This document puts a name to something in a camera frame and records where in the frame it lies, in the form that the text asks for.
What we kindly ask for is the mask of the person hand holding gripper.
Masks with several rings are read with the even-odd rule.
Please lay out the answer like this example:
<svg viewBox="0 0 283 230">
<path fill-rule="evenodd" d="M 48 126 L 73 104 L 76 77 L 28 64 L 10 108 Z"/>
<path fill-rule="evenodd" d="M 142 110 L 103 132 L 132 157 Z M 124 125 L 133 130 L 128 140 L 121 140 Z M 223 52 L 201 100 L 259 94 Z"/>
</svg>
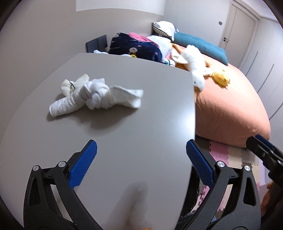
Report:
<svg viewBox="0 0 283 230">
<path fill-rule="evenodd" d="M 267 206 L 271 200 L 271 189 L 273 187 L 274 181 L 271 181 L 269 184 L 267 184 L 267 192 L 263 197 L 263 200 L 261 202 L 261 215 L 263 216 L 267 210 Z"/>
</svg>

